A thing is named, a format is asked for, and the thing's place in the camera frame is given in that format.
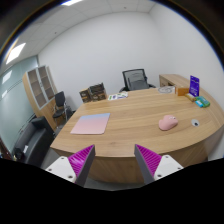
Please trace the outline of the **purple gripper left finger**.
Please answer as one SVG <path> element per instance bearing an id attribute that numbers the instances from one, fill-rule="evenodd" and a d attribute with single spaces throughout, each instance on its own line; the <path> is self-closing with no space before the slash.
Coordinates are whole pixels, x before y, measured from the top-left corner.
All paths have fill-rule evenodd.
<path id="1" fill-rule="evenodd" d="M 75 154 L 60 156 L 46 171 L 78 186 L 84 186 L 95 157 L 95 146 L 90 145 Z"/>

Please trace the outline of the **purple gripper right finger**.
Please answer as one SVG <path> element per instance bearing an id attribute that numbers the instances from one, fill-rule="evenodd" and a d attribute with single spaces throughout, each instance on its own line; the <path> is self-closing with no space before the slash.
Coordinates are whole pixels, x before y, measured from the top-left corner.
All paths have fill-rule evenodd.
<path id="1" fill-rule="evenodd" d="M 159 155 L 136 144 L 134 155 L 140 167 L 144 183 L 149 184 L 183 168 L 170 155 Z"/>

